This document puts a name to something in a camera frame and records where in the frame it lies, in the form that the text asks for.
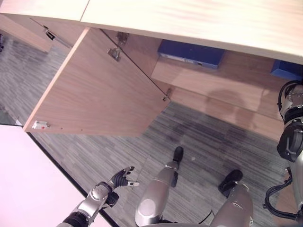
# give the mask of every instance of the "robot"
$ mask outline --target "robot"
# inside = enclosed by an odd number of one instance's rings
[[[278,108],[285,127],[277,150],[288,160],[289,178],[284,184],[268,189],[263,207],[273,215],[303,222],[303,84],[290,81],[280,90]],[[183,148],[177,147],[172,161],[168,162],[146,188],[135,212],[137,226],[147,227],[202,227],[199,224],[172,223],[162,218],[169,196],[170,187],[178,181],[178,168],[183,157]],[[138,186],[139,182],[127,180],[134,167],[127,167],[115,174],[108,182],[100,182],[90,190],[87,198],[57,227],[88,227],[99,210],[117,202],[119,196],[114,189],[119,186]],[[210,227],[249,227],[253,224],[253,203],[249,189],[240,183],[243,174],[233,170],[218,186],[218,190],[227,197],[226,202],[215,215]],[[293,183],[294,197],[297,203],[296,214],[276,210],[269,197]]]

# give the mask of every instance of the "floor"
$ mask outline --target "floor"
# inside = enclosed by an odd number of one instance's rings
[[[0,54],[0,104],[24,124],[65,55],[57,48],[45,54],[10,38],[4,45]],[[179,145],[185,155],[178,184],[170,190],[165,219],[198,223],[211,209],[216,213],[225,201],[217,185],[239,168],[254,202],[254,226],[275,226],[262,203],[266,190],[284,178],[286,162],[279,157],[276,142],[203,113],[170,103],[137,138],[34,136],[86,191],[126,166],[136,167],[130,178],[141,185],[117,189],[117,205],[106,209],[120,227],[136,226],[134,211],[140,196]]]
[[[4,107],[0,105],[0,124],[15,125],[14,119],[9,115]]]

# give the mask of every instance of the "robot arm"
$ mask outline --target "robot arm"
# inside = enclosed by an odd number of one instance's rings
[[[119,198],[114,192],[115,188],[139,185],[139,182],[129,181],[126,178],[133,170],[133,166],[127,167],[116,173],[108,182],[98,183],[90,190],[87,198],[57,227],[88,227],[105,204],[111,207],[115,205]]]
[[[280,90],[278,108],[284,121],[284,132],[281,135],[277,150],[279,155],[289,163],[287,168],[290,177],[282,185],[270,188],[266,193],[264,208],[272,214],[296,221],[303,219],[303,84],[301,81],[289,81]],[[284,187],[293,184],[294,197],[297,203],[296,214],[285,213],[274,209],[269,196]]]

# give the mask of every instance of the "wood grain surface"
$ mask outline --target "wood grain surface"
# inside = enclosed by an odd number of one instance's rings
[[[58,46],[65,52],[69,52],[71,50],[72,46],[76,43],[85,28],[81,25],[69,23],[66,20],[58,22],[49,19],[32,19],[23,15],[7,14],[6,16],[9,17],[11,20],[15,21],[16,23],[20,24],[21,26],[27,28],[32,33],[35,33],[36,35],[45,39],[45,41],[48,42],[50,45]],[[48,27],[49,30],[57,37],[63,39],[69,45],[69,47],[58,42],[56,38],[54,40],[51,40],[45,34],[45,28],[43,27],[43,25]]]
[[[2,33],[5,32],[8,35],[12,35],[16,39],[23,41],[43,52],[48,52],[52,47],[52,44],[49,41],[28,30],[26,27],[16,23],[7,16],[1,14],[0,31]]]
[[[284,124],[276,119],[178,87],[171,100],[276,141],[284,128]]]
[[[303,63],[301,0],[90,0],[81,21]]]
[[[0,13],[80,21],[89,0],[3,0]]]
[[[24,128],[47,121],[45,131],[71,134],[139,135],[169,103],[163,93],[113,43],[86,28],[41,97]]]
[[[116,38],[117,31],[107,29],[103,29],[103,31],[116,45],[119,44]],[[161,41],[158,38],[129,34],[126,44],[120,45],[120,48],[148,77],[151,77],[159,58],[158,48]],[[161,81],[152,80],[164,93],[171,87]]]
[[[278,93],[287,82],[269,74],[273,59],[226,51],[213,70],[160,57],[153,79],[281,121]]]
[[[33,20],[40,25],[48,27],[51,32],[64,39],[71,46],[76,43],[85,28],[85,26],[68,23],[68,21],[64,23],[42,18],[34,18]]]

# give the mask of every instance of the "wooden shelf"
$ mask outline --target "wooden shelf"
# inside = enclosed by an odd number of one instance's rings
[[[171,100],[273,140],[279,141],[283,132],[284,124],[279,120],[178,87]]]
[[[152,78],[205,97],[282,121],[276,106],[287,82],[270,75],[273,59],[226,51],[219,69],[160,57]]]

